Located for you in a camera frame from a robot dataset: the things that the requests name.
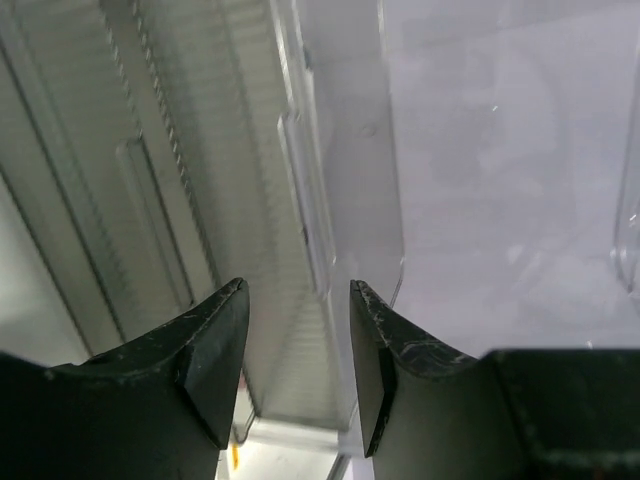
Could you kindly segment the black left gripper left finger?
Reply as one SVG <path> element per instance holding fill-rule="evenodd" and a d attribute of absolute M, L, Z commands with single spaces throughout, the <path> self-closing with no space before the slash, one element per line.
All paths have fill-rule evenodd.
<path fill-rule="evenodd" d="M 249 325 L 231 280 L 80 365 L 1 357 L 5 479 L 212 479 L 230 439 Z"/>

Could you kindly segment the clear acrylic makeup organizer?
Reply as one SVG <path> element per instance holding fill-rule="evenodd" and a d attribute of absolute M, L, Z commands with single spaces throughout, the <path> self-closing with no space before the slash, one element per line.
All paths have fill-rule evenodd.
<path fill-rule="evenodd" d="M 638 3 L 3 2 L 1 357 L 83 364 L 236 278 L 212 479 L 378 479 L 354 280 L 474 358 L 639 353 Z"/>

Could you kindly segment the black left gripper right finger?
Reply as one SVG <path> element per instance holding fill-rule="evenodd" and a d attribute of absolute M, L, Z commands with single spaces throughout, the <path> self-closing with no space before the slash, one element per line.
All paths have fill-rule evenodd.
<path fill-rule="evenodd" d="M 635 479 L 635 349 L 469 356 L 350 284 L 364 453 L 378 479 Z"/>

